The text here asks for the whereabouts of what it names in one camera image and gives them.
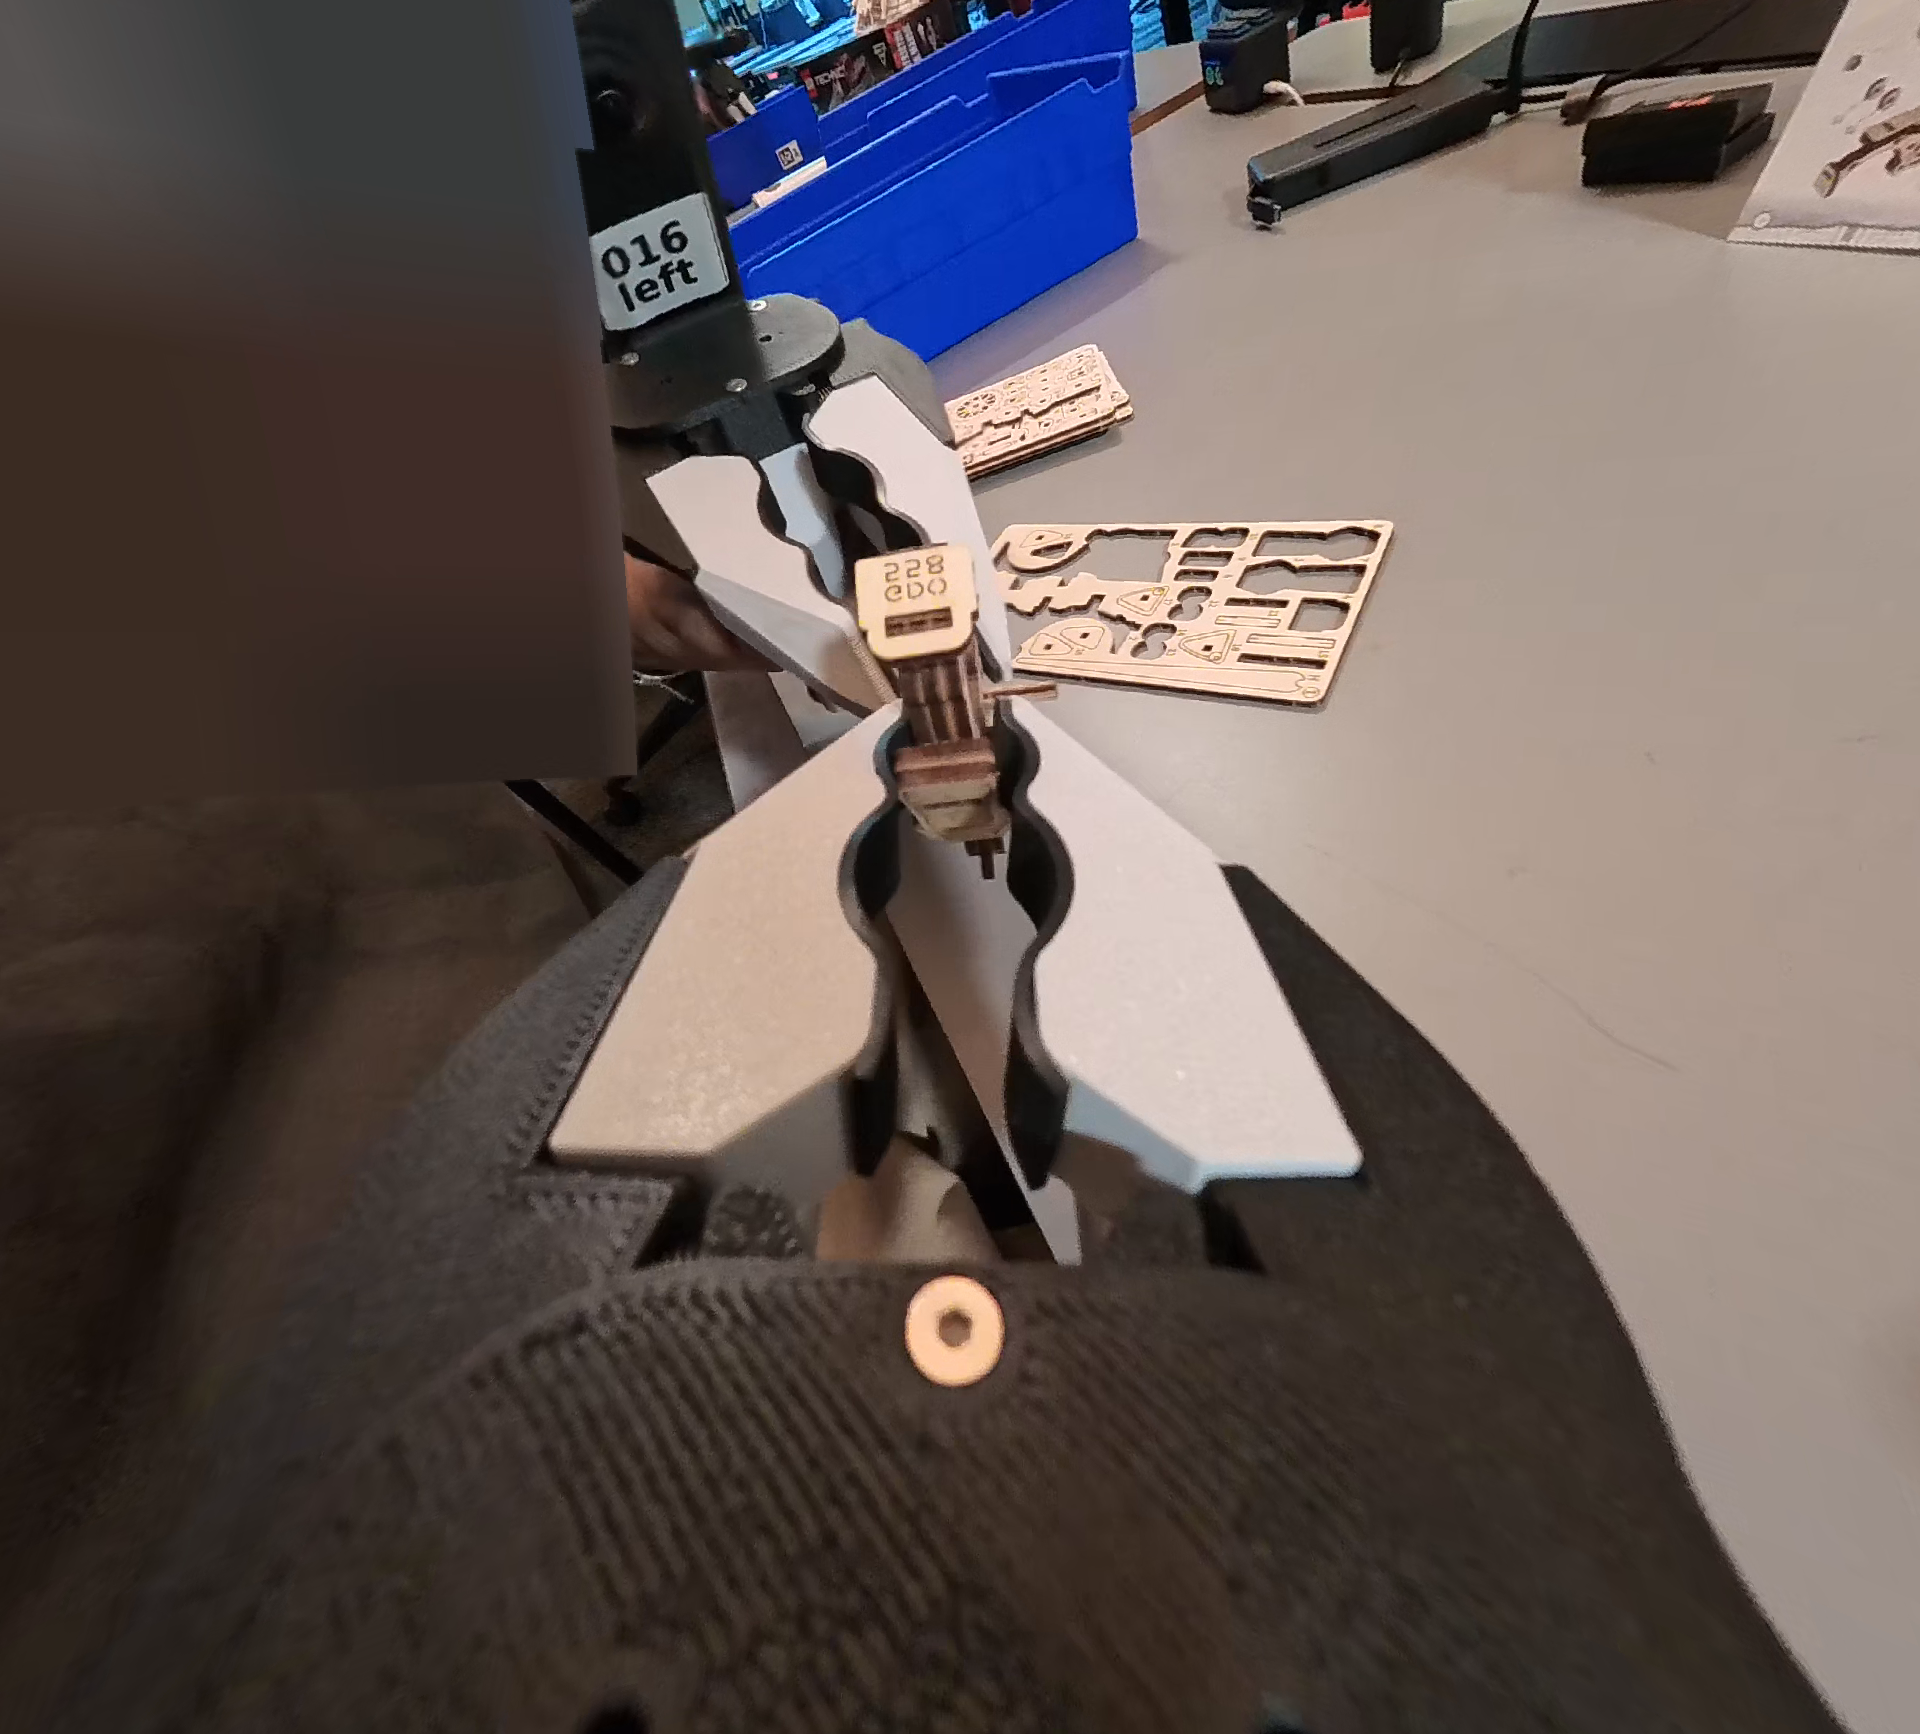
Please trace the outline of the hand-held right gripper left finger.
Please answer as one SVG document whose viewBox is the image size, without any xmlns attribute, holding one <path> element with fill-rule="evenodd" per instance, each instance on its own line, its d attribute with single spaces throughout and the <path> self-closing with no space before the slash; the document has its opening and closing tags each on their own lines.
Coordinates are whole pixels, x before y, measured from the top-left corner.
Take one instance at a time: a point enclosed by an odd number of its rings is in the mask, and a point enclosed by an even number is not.
<svg viewBox="0 0 1920 1734">
<path fill-rule="evenodd" d="M 900 1115 L 894 699 L 707 834 L 546 1135 L 568 1169 L 823 1224 Z"/>
</svg>

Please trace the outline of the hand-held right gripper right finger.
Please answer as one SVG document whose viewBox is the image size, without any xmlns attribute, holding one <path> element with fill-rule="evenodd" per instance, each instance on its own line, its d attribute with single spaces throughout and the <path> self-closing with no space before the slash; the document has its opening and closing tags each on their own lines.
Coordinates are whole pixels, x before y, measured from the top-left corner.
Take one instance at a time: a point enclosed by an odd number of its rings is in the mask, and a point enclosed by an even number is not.
<svg viewBox="0 0 1920 1734">
<path fill-rule="evenodd" d="M 1343 1179 L 1362 1147 L 1241 910 L 1179 821 L 1028 697 L 1002 705 L 1002 1150 L 1056 1262 L 1135 1179 Z"/>
</svg>

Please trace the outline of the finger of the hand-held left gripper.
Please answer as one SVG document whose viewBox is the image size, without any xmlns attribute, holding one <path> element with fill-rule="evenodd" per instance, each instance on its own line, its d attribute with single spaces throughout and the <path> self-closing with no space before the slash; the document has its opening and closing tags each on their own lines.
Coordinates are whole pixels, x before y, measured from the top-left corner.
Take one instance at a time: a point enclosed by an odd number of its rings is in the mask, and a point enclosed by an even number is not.
<svg viewBox="0 0 1920 1734">
<path fill-rule="evenodd" d="M 848 714 L 877 707 L 877 666 L 828 598 L 803 545 L 767 517 L 766 476 L 742 454 L 690 454 L 643 477 L 661 549 L 707 612 L 770 666 Z"/>
<path fill-rule="evenodd" d="M 873 479 L 876 500 L 916 527 L 924 545 L 966 548 L 980 612 L 998 616 L 991 542 L 959 454 L 887 382 L 854 380 L 830 387 L 813 405 L 805 431 L 817 450 L 860 463 Z"/>
</svg>

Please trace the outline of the layered wooden model assembly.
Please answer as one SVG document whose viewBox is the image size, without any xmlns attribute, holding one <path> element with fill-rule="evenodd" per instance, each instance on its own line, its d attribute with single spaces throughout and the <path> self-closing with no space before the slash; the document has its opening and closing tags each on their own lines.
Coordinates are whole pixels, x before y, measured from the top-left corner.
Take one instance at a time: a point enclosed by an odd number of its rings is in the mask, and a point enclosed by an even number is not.
<svg viewBox="0 0 1920 1734">
<path fill-rule="evenodd" d="M 918 829 L 957 846 L 994 879 L 1011 815 L 999 795 L 994 726 L 1007 699 L 1051 699 L 1051 682 L 991 683 L 966 545 L 916 545 L 854 565 L 860 635 L 898 695 L 901 735 L 885 748 L 900 806 Z"/>
</svg>

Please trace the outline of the grey desk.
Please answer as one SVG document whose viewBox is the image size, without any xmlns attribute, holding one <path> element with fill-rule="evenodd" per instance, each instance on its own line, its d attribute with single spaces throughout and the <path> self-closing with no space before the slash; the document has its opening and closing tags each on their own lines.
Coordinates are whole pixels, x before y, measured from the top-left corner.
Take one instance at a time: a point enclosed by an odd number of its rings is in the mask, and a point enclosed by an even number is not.
<svg viewBox="0 0 1920 1734">
<path fill-rule="evenodd" d="M 1751 1590 L 1915 1729 L 1915 258 L 1733 244 L 1745 162 L 1581 188 L 1529 111 L 1284 214 L 1135 56 L 1137 237 L 933 364 L 1134 401 L 1010 522 L 1396 524 L 1324 709 L 1054 714 L 1254 868 L 1556 1192 Z"/>
</svg>

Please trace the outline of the person's left hand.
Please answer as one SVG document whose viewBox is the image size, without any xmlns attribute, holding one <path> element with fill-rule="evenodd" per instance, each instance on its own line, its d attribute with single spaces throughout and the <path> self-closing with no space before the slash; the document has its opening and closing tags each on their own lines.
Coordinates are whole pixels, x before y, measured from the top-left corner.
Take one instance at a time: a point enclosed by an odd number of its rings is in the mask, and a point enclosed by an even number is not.
<svg viewBox="0 0 1920 1734">
<path fill-rule="evenodd" d="M 652 560 L 621 556 L 632 666 L 641 675 L 763 672 L 772 667 L 751 646 L 715 620 L 683 576 Z"/>
</svg>

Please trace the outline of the stack of wooden sheets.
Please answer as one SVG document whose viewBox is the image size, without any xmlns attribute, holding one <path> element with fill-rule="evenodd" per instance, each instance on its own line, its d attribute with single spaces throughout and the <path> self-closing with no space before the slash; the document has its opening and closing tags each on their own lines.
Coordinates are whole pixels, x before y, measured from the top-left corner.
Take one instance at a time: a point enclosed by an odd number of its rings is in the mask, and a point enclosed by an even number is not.
<svg viewBox="0 0 1920 1734">
<path fill-rule="evenodd" d="M 952 442 L 972 482 L 1091 439 L 1134 411 L 1107 356 L 1094 343 L 946 403 Z"/>
</svg>

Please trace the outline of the blue plastic bin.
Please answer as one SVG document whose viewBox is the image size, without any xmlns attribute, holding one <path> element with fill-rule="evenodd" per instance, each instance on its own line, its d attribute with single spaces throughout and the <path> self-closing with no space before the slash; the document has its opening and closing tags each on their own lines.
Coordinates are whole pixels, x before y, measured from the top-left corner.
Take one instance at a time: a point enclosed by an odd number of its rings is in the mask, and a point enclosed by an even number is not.
<svg viewBox="0 0 1920 1734">
<path fill-rule="evenodd" d="M 952 26 L 948 1 L 935 1 L 792 64 L 751 113 L 707 136 L 721 206 L 750 210 L 816 162 L 848 162 L 948 104 L 972 107 L 1015 70 L 1120 56 L 1122 99 L 1135 99 L 1132 0 L 1034 0 L 1021 13 Z"/>
<path fill-rule="evenodd" d="M 1007 65 L 731 224 L 746 293 L 825 306 L 932 359 L 1139 234 L 1132 52 Z"/>
</svg>

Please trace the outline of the laser-cut plywood parts sheet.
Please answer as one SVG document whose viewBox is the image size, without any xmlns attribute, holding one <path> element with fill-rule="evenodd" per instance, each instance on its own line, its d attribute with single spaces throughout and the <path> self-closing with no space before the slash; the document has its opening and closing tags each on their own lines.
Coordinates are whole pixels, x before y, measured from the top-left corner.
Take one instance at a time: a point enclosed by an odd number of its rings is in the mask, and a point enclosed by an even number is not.
<svg viewBox="0 0 1920 1734">
<path fill-rule="evenodd" d="M 1385 520 L 1013 524 L 991 562 L 1021 675 L 1309 712 L 1392 535 Z"/>
</svg>

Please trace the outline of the black charger with display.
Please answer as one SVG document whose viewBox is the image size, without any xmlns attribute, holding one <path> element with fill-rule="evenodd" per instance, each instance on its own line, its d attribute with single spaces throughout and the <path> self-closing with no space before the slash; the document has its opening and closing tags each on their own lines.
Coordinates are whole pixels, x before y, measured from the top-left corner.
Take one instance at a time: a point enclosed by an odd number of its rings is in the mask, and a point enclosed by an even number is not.
<svg viewBox="0 0 1920 1734">
<path fill-rule="evenodd" d="M 1269 86 L 1290 86 L 1291 32 L 1304 0 L 1215 0 L 1211 21 L 1197 41 L 1201 90 L 1215 116 L 1240 116 L 1268 97 Z"/>
</svg>

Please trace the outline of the long black device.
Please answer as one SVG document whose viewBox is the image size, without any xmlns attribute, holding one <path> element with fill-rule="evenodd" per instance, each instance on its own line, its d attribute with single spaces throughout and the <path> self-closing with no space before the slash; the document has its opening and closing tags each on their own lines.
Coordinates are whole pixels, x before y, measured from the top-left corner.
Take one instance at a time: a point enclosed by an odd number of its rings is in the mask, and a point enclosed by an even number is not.
<svg viewBox="0 0 1920 1734">
<path fill-rule="evenodd" d="M 1480 138 L 1503 90 L 1462 70 L 1437 73 L 1246 162 L 1246 211 L 1274 227 L 1284 211 Z"/>
</svg>

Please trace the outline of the flat black box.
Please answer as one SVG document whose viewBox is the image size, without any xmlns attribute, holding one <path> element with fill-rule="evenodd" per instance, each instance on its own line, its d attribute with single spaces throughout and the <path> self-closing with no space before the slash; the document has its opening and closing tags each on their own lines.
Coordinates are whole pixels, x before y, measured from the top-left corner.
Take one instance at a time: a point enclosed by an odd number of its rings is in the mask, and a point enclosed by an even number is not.
<svg viewBox="0 0 1920 1734">
<path fill-rule="evenodd" d="M 1772 82 L 1634 99 L 1590 116 L 1580 184 L 1594 189 L 1703 185 L 1764 147 Z"/>
</svg>

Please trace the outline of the grey monitor base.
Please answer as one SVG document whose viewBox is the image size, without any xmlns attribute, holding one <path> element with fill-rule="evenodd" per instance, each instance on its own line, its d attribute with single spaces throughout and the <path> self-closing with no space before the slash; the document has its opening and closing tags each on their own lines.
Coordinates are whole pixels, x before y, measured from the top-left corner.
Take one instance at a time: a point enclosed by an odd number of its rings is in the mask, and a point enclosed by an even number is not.
<svg viewBox="0 0 1920 1734">
<path fill-rule="evenodd" d="M 1523 48 L 1523 88 L 1596 73 L 1810 65 L 1849 0 L 1541 0 Z"/>
</svg>

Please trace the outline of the white instruction sheet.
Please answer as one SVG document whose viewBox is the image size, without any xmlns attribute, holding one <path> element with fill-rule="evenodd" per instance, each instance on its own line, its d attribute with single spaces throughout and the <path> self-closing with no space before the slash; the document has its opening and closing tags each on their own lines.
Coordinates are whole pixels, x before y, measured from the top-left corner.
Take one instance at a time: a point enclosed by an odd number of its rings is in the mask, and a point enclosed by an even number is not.
<svg viewBox="0 0 1920 1734">
<path fill-rule="evenodd" d="M 1918 0 L 1848 0 L 1732 242 L 1918 251 Z"/>
</svg>

